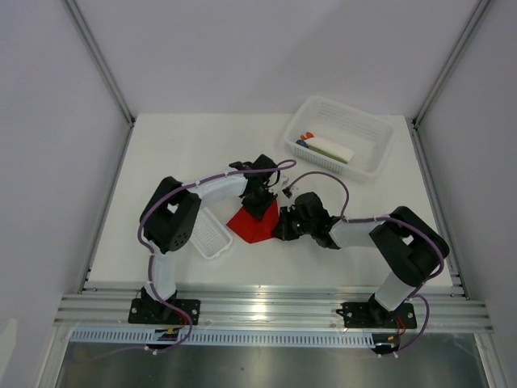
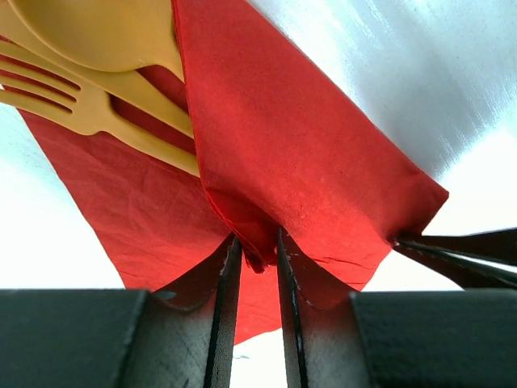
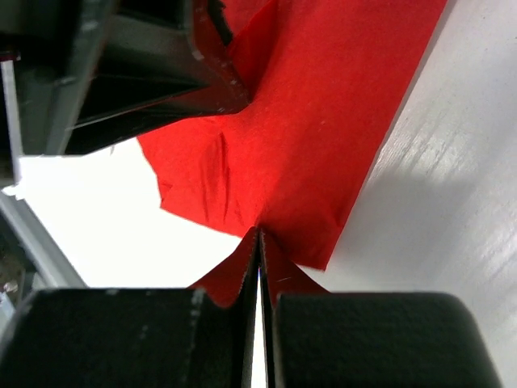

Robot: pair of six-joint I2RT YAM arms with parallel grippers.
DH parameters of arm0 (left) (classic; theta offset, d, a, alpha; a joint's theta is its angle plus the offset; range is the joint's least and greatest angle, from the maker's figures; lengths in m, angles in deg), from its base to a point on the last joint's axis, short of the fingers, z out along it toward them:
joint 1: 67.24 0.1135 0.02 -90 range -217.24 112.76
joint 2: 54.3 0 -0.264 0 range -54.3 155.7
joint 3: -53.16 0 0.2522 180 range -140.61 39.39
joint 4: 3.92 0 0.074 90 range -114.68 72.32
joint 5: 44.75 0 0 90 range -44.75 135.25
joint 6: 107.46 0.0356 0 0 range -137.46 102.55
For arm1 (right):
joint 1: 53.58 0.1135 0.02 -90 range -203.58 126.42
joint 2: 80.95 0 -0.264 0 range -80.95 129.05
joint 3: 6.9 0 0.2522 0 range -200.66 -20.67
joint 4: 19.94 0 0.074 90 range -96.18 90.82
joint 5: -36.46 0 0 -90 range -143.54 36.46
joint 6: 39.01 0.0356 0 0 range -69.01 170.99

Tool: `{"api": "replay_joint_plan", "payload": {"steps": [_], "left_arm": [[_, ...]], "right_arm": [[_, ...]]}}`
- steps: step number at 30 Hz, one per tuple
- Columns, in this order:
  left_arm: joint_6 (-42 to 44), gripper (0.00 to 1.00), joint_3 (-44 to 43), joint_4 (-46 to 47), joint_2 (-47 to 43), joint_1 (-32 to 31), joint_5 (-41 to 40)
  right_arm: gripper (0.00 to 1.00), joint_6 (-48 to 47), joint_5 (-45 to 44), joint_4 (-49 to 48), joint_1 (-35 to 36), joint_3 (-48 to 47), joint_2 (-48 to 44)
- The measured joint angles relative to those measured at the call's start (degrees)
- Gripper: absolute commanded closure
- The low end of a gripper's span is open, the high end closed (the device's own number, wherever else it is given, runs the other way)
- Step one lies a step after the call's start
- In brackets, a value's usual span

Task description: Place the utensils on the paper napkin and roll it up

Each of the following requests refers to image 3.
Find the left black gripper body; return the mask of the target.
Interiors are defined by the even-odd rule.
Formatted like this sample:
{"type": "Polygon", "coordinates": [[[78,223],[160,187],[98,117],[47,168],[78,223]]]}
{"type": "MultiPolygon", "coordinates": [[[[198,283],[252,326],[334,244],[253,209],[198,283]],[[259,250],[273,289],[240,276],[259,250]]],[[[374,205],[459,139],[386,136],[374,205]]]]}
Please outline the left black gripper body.
{"type": "Polygon", "coordinates": [[[18,177],[24,155],[67,155],[120,2],[2,2],[2,177],[18,177]]]}

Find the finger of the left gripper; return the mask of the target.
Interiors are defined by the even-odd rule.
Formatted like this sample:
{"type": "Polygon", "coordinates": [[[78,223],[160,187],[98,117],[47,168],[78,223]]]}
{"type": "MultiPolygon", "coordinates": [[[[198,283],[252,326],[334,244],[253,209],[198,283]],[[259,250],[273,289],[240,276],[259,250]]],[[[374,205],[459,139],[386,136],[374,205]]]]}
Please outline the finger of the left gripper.
{"type": "Polygon", "coordinates": [[[233,33],[224,9],[222,1],[120,2],[65,154],[248,106],[227,51],[233,33]]]}

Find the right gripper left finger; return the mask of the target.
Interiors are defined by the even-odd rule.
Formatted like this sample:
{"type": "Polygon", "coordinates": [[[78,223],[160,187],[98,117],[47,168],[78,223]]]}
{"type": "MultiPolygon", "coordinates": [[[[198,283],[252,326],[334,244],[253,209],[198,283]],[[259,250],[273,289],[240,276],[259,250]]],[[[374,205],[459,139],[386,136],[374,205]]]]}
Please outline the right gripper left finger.
{"type": "Polygon", "coordinates": [[[251,386],[258,237],[249,229],[229,257],[189,287],[195,309],[187,387],[251,386]]]}

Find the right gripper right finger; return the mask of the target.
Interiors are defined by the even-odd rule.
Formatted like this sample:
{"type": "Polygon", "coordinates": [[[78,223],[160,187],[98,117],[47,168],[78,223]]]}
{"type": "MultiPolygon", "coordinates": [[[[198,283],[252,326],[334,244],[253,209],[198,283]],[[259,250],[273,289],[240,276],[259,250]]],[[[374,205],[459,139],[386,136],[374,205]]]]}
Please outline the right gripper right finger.
{"type": "Polygon", "coordinates": [[[282,294],[326,294],[327,289],[305,274],[287,258],[274,238],[259,231],[259,271],[262,294],[263,338],[267,386],[275,382],[275,308],[282,294]]]}

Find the red paper napkin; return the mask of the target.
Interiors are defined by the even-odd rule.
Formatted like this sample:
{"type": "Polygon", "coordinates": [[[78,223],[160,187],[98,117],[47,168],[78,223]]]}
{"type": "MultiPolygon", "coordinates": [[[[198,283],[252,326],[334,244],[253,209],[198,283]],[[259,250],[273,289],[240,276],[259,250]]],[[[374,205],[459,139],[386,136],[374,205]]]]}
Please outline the red paper napkin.
{"type": "Polygon", "coordinates": [[[228,1],[252,102],[139,137],[161,207],[267,230],[323,269],[445,8],[443,1],[228,1]]]}

